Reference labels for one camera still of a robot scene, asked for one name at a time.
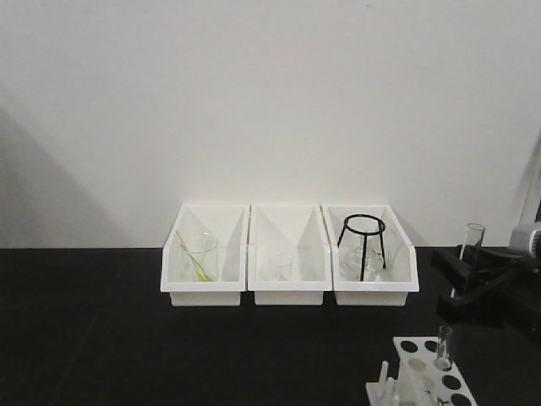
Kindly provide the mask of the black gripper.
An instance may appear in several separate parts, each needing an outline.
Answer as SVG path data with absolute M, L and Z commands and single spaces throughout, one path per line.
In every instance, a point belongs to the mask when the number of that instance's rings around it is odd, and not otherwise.
M 468 245 L 462 260 L 454 251 L 436 249 L 430 264 L 462 295 L 438 296 L 436 313 L 448 324 L 503 328 L 508 323 L 540 337 L 539 260 L 509 248 Z

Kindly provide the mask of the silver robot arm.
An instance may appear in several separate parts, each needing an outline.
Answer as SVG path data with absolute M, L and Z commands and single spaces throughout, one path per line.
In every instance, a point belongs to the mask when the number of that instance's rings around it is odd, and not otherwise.
M 453 249 L 433 251 L 430 265 L 451 284 L 436 310 L 452 324 L 511 325 L 540 340 L 540 223 L 517 226 L 509 245 L 483 245 L 484 228 L 467 226 Z

